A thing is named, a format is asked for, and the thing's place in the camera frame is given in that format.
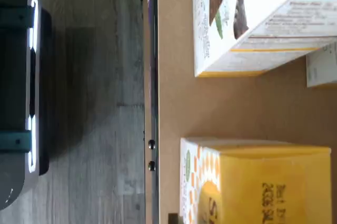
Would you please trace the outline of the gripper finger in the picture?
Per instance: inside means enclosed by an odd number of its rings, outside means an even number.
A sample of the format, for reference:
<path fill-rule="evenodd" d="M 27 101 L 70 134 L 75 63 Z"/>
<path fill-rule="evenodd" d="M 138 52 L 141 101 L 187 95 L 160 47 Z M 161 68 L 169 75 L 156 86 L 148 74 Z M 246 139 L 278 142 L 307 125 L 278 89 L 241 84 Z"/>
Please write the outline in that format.
<path fill-rule="evenodd" d="M 182 224 L 182 217 L 178 213 L 169 213 L 168 224 Z"/>

